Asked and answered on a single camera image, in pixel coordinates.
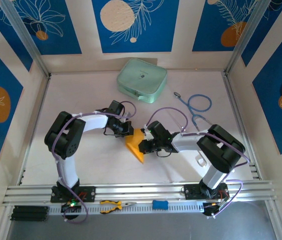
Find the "stethoscope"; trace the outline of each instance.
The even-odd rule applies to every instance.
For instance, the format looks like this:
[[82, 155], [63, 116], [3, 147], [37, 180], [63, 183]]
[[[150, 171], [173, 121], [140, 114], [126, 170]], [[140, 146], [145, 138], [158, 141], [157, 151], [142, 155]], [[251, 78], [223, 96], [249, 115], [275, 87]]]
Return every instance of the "stethoscope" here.
[[[202, 116], [201, 114], [197, 114], [195, 113], [194, 111], [196, 112], [199, 112], [199, 113], [204, 113], [206, 111], [208, 111], [211, 107], [212, 107], [212, 100], [211, 98], [209, 98], [208, 96], [206, 95], [203, 95], [203, 94], [194, 94], [192, 96], [189, 97], [189, 99], [187, 100], [187, 102], [185, 102], [182, 98], [181, 98], [181, 95], [177, 92], [174, 92], [173, 93], [174, 96], [179, 99], [184, 105], [187, 106], [187, 108], [189, 109], [190, 113], [192, 114], [192, 123], [193, 125], [195, 126], [196, 130], [198, 130], [198, 132], [200, 131], [197, 123], [196, 123], [196, 119], [200, 118], [204, 121], [206, 121], [208, 124], [212, 125], [212, 123], [206, 119], [204, 116]], [[190, 102], [193, 98], [196, 98], [196, 97], [203, 97], [205, 99], [207, 99], [209, 101], [209, 106], [206, 108], [206, 109], [197, 109], [193, 106], [190, 105]], [[200, 166], [200, 167], [205, 167], [206, 165], [208, 165], [207, 161], [205, 160], [205, 158], [202, 156], [202, 154], [200, 152], [198, 152], [202, 158], [202, 161], [200, 161], [199, 159], [196, 160], [197, 164]]]

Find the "white wall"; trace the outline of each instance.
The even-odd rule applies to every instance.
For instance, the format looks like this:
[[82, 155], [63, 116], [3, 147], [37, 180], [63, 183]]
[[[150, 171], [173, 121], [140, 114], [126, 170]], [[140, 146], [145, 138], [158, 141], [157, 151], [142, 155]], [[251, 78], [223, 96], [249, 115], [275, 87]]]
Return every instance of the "white wall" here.
[[243, 121], [252, 140], [263, 177], [276, 184], [282, 206], [282, 155], [270, 131], [252, 82], [282, 42], [282, 12], [247, 67], [240, 59], [230, 78], [239, 103]]
[[179, 1], [172, 52], [103, 54], [92, 1], [66, 0], [82, 54], [44, 55], [44, 62], [52, 73], [121, 70], [127, 57], [154, 58], [167, 69], [224, 69], [231, 51], [192, 52], [205, 1]]
[[43, 75], [35, 63], [28, 72], [1, 33], [0, 58], [23, 86], [22, 95], [0, 153], [1, 205], [7, 186], [15, 184], [16, 176], [19, 174], [27, 143], [25, 136], [38, 90], [43, 82]]

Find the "yellow-handled pliers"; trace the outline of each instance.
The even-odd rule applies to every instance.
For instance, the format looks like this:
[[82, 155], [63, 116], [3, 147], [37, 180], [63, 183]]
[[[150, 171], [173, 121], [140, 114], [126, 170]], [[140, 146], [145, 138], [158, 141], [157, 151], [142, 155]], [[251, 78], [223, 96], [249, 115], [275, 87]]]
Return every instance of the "yellow-handled pliers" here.
[[111, 208], [110, 210], [100, 211], [101, 214], [109, 214], [109, 213], [112, 213], [115, 210], [122, 210], [123, 207], [134, 205], [134, 204], [136, 204], [136, 202], [134, 202], [134, 201], [122, 202], [122, 201], [103, 200], [103, 201], [100, 201], [100, 204], [114, 204], [114, 205], [116, 205], [115, 207]]

